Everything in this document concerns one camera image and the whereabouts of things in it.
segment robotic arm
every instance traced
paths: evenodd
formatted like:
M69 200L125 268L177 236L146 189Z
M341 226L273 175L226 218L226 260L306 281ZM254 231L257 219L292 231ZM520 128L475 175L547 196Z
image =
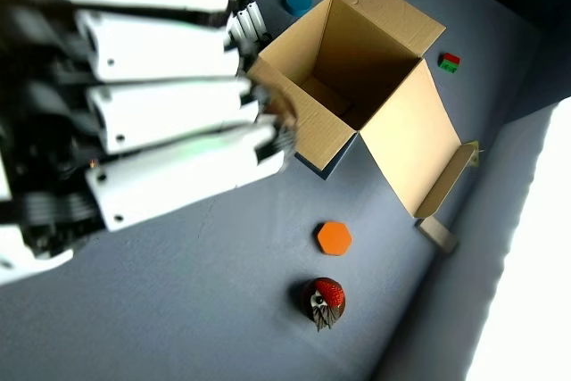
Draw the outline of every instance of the robotic arm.
M244 74L255 0L13 0L0 13L0 285L281 171L295 115Z

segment table surface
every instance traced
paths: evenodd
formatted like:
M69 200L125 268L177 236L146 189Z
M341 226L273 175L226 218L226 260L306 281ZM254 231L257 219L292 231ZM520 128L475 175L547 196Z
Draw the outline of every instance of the table surface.
M539 33L493 0L408 1L448 27L426 59L460 138L480 138ZM294 21L279 2L259 1L274 35ZM438 69L440 52L461 57L456 74ZM444 223L468 184L441 209ZM352 231L343 257L311 237L328 219ZM413 225L360 140L328 181L293 160L1 288L2 379L367 379L434 258ZM319 276L343 285L347 308L318 333L294 291Z

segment cardboard box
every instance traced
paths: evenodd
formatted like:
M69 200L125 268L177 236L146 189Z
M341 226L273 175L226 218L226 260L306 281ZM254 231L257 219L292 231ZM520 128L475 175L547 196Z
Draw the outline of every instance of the cardboard box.
M298 153L332 169L360 133L407 211L432 215L468 164L422 59L444 32L404 0L324 0L260 54L250 75L299 116Z

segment orange hexagon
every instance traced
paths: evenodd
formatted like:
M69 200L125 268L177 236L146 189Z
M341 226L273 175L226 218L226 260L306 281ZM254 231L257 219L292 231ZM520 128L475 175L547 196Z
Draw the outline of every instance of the orange hexagon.
M321 250L326 254L341 256L351 245L349 229L341 222L326 222L318 232Z

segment blue lid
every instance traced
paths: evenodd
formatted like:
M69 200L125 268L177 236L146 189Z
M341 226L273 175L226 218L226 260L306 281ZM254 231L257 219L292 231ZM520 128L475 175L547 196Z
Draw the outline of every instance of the blue lid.
M311 0L285 0L284 7L294 17L301 17L311 9Z

